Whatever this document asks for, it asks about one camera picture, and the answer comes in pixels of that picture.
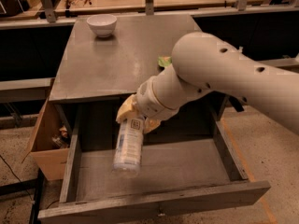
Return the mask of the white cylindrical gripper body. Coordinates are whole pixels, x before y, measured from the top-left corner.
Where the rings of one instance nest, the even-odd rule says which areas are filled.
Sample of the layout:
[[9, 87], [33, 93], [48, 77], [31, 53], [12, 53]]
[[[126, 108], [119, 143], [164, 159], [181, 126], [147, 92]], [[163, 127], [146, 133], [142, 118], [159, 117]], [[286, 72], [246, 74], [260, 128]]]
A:
[[160, 103], [154, 93], [153, 81], [154, 77], [150, 77], [137, 89], [136, 108], [146, 118], [168, 120], [178, 113], [178, 108], [170, 109]]

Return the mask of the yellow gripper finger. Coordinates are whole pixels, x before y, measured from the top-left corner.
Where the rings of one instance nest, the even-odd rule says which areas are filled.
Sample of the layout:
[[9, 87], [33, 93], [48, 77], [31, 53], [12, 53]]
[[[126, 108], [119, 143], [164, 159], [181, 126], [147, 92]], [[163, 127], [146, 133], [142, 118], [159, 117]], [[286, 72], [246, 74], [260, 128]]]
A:
[[139, 115], [139, 111], [136, 106], [135, 94], [130, 95], [121, 105], [118, 110], [116, 121], [121, 124], [126, 119], [135, 118]]
[[144, 122], [143, 134], [150, 133], [151, 131], [157, 129], [160, 125], [161, 122], [158, 119], [146, 118]]

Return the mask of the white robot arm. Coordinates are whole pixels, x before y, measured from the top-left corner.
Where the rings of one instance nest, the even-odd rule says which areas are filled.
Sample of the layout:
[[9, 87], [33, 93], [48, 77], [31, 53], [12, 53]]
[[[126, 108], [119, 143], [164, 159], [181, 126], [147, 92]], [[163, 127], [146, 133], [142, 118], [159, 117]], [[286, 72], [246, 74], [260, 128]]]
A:
[[121, 105], [116, 121], [146, 118], [146, 131], [190, 101], [217, 91], [232, 96], [299, 133], [299, 74], [255, 62], [214, 35], [194, 32], [174, 46], [172, 63]]

